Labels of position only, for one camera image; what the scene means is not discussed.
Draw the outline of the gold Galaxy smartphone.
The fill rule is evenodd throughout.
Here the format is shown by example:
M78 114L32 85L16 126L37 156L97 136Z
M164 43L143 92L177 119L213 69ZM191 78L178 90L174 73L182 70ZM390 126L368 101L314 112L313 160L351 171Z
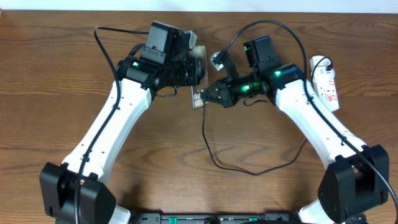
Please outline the gold Galaxy smartphone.
M208 71L207 71L207 56L206 56L206 47L204 45L197 45L190 52L190 56L200 57L201 58L201 68L204 73L204 77L200 80L198 85L191 87L191 95L192 95L192 108L199 109L203 106L202 99L200 95L208 88Z

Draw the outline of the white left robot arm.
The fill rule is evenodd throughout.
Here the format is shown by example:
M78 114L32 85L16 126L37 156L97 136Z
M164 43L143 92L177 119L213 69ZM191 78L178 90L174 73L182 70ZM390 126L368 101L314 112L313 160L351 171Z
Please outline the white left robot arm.
M110 65L114 81L103 108L76 148L39 180L48 216L57 223L130 223L132 212L117 204L107 187L116 158L139 117L159 90L196 86L205 76L192 55L197 35L153 22L147 41Z

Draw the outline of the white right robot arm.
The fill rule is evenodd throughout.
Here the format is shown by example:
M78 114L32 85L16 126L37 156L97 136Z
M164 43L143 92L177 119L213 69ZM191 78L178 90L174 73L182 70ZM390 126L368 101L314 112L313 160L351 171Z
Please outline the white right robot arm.
M225 108L248 96L265 95L303 132L316 150L325 175L318 198L298 211L303 223L344 223L360 213L396 199L389 185L389 156L369 147L323 104L301 69L282 65L268 36L244 43L251 73L241 76L226 50L212 55L217 70L226 70L201 94Z

